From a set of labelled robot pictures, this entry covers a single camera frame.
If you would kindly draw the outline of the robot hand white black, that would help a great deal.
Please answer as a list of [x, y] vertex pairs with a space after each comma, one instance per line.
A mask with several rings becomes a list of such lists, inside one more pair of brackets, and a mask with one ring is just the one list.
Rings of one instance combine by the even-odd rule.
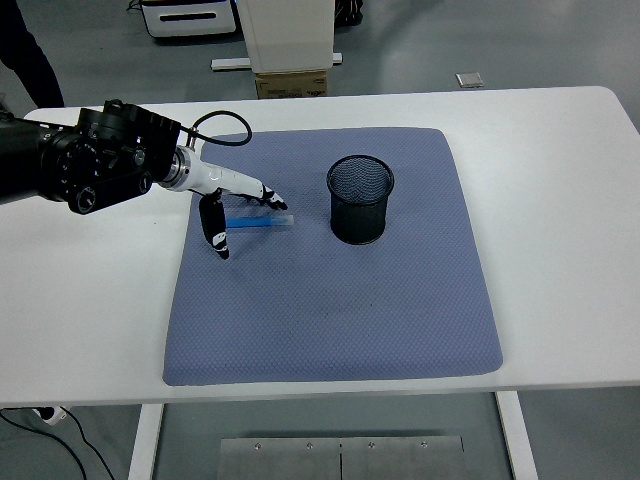
[[222, 259], [229, 258], [224, 195], [255, 200], [274, 210], [287, 209], [284, 200], [262, 181], [204, 162], [195, 153], [185, 154], [185, 167], [179, 180], [175, 186], [177, 191], [200, 195], [198, 212], [205, 240]]

